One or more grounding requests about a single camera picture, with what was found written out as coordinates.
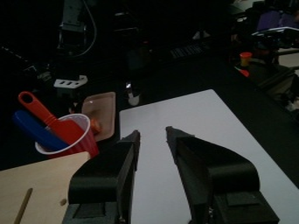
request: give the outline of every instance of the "red object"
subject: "red object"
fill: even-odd
[[[82,114],[72,114],[61,117],[60,121],[73,121],[81,127],[84,132],[77,141],[61,150],[49,151],[37,143],[34,143],[34,149],[48,158],[64,157],[82,151],[86,151],[93,158],[98,154],[98,147],[89,127],[89,118]]]
[[[18,102],[49,126],[53,134],[66,144],[73,144],[78,140],[84,133],[81,127],[72,120],[60,121],[30,92],[22,91],[18,94]]]
[[[251,58],[251,57],[252,57],[252,52],[243,52],[243,53],[239,55],[239,57],[240,57],[241,59]]]
[[[248,70],[239,69],[239,71],[245,77],[248,77]]]

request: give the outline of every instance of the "wooden stick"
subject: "wooden stick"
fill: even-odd
[[[18,224],[21,222],[21,218],[24,216],[24,209],[26,207],[26,204],[28,204],[28,201],[29,201],[29,198],[32,196],[32,192],[33,192],[33,189],[29,188],[25,195],[24,195],[24,198],[22,198],[22,204],[21,204],[21,207],[20,207],[20,210],[18,210],[18,213],[16,215],[16,218],[14,218],[14,221],[13,221],[13,224]]]

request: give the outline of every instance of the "orange spatula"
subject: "orange spatula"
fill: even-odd
[[[80,139],[84,134],[80,126],[72,120],[58,120],[30,92],[22,91],[18,94],[18,102],[49,126],[53,134],[66,144],[73,144]]]

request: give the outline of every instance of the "bottle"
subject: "bottle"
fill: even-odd
[[[236,69],[240,71],[240,73],[248,77],[249,73],[248,73],[248,64],[249,64],[249,60],[252,57],[252,53],[251,52],[241,52],[239,54],[239,59],[240,59],[240,63],[239,66],[236,66]]]

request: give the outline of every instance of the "plastic tray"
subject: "plastic tray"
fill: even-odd
[[[88,96],[82,102],[81,114],[94,119],[101,131],[94,135],[96,141],[104,140],[114,134],[116,93],[108,92]]]

